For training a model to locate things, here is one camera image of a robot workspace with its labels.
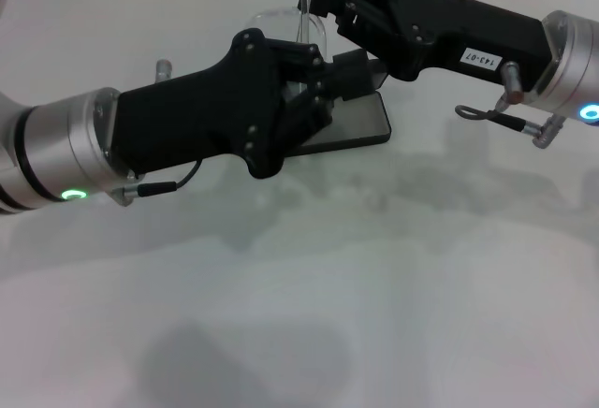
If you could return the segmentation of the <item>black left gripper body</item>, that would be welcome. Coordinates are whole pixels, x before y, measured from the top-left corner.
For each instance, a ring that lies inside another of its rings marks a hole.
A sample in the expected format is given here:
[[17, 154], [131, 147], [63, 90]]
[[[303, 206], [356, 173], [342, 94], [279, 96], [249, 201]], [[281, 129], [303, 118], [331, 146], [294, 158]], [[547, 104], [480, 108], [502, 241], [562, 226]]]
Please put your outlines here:
[[260, 30], [248, 29], [216, 65], [120, 94], [113, 154], [138, 174], [222, 154], [244, 160], [256, 179], [277, 174], [282, 97], [270, 46]]

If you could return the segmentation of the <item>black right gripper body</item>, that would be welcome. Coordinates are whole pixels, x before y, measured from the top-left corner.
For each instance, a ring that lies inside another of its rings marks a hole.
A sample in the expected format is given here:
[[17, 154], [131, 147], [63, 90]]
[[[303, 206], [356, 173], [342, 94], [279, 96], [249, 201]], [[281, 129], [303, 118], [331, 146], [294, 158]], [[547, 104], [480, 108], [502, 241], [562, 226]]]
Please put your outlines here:
[[374, 55], [398, 80], [414, 81], [426, 68], [442, 68], [500, 84], [500, 68], [519, 66], [530, 90], [552, 59], [542, 23], [475, 0], [386, 0], [391, 32]]

